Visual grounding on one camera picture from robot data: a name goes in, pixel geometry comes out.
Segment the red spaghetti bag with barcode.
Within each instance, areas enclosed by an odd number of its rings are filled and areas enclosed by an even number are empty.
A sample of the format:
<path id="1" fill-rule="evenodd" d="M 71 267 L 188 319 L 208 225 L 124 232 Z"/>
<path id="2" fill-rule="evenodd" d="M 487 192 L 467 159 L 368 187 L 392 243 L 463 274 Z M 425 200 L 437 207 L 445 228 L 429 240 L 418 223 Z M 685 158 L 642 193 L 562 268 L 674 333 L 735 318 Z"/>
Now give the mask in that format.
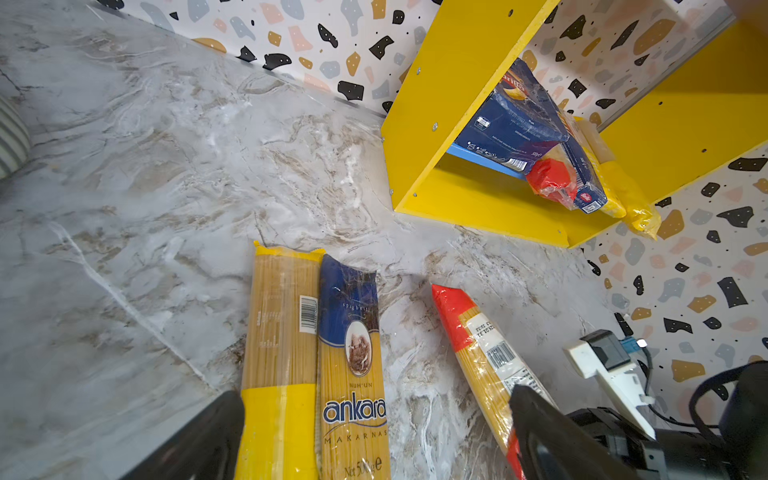
<path id="1" fill-rule="evenodd" d="M 465 291 L 434 284 L 432 296 L 462 372 L 497 444 L 516 477 L 524 479 L 509 405 L 512 390 L 523 385 L 549 402 L 552 396 Z"/>

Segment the blue Barilla rigatoni box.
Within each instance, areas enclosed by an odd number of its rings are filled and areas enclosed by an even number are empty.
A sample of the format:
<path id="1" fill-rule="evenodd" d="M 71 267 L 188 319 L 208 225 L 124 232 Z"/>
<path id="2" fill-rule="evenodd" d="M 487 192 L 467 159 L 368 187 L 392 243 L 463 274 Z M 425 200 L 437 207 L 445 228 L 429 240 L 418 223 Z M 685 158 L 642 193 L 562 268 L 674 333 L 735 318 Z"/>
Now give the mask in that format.
<path id="1" fill-rule="evenodd" d="M 517 59 L 453 144 L 524 177 L 569 137 L 552 98 Z"/>

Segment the dark blue Ankara spaghetti bag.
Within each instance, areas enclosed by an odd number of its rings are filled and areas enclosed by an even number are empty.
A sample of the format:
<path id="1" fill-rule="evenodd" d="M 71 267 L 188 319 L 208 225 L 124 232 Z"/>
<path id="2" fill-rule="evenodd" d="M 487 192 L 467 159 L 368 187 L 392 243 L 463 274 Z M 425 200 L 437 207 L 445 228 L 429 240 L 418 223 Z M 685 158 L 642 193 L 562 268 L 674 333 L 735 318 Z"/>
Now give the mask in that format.
<path id="1" fill-rule="evenodd" d="M 320 477 L 389 479 L 389 422 L 375 273 L 324 256 L 318 340 Z"/>

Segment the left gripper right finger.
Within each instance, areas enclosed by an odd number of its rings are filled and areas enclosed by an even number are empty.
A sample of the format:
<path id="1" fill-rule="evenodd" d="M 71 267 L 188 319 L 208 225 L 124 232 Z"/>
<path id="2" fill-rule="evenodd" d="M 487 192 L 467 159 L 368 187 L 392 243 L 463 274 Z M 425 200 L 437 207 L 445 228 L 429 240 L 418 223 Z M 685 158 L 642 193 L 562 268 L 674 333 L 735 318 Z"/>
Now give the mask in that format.
<path id="1" fill-rule="evenodd" d="M 534 389 L 516 385 L 508 463 L 520 479 L 636 479 L 638 475 Z"/>

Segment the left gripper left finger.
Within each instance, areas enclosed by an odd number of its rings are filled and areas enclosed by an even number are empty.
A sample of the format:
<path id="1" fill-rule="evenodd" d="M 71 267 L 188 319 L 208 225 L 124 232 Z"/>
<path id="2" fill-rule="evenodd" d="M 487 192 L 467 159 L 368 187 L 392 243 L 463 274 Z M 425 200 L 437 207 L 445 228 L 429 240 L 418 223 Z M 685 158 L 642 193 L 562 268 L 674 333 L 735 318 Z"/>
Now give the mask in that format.
<path id="1" fill-rule="evenodd" d="M 240 394 L 226 391 L 122 478 L 232 479 L 244 424 Z"/>

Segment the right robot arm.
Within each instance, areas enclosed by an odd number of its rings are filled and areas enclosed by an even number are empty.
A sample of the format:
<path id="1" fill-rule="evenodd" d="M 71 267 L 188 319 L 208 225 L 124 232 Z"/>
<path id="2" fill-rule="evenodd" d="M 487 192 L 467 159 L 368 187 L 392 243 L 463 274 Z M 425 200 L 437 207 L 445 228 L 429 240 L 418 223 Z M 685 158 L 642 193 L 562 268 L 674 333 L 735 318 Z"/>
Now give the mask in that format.
<path id="1" fill-rule="evenodd" d="M 587 436 L 640 479 L 765 479 L 767 477 L 767 363 L 758 361 L 704 381 L 689 407 L 727 383 L 734 390 L 717 434 L 702 422 L 694 432 L 658 430 L 651 438 L 609 408 L 568 415 Z"/>

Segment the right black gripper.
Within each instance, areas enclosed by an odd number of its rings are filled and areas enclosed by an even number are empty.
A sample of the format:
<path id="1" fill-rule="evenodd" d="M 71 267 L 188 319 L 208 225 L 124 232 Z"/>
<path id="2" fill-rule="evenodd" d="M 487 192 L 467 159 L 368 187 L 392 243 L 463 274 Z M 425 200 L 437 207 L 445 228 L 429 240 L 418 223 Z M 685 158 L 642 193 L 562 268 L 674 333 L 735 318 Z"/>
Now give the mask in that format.
<path id="1" fill-rule="evenodd" d="M 657 430 L 653 438 L 614 410 L 574 411 L 568 418 L 642 479 L 730 479 L 726 453 L 701 435 Z"/>

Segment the blue Barilla spaghetti box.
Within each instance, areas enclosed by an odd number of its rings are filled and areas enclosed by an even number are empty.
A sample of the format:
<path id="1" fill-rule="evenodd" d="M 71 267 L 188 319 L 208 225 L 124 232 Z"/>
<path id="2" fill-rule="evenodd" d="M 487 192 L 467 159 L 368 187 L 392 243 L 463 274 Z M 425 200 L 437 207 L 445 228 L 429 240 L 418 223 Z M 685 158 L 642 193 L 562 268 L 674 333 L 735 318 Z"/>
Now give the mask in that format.
<path id="1" fill-rule="evenodd" d="M 607 196 L 596 168 L 597 157 L 572 116 L 565 115 L 564 125 L 569 138 L 561 146 L 576 173 L 574 204 L 583 213 L 591 214 L 607 204 Z"/>

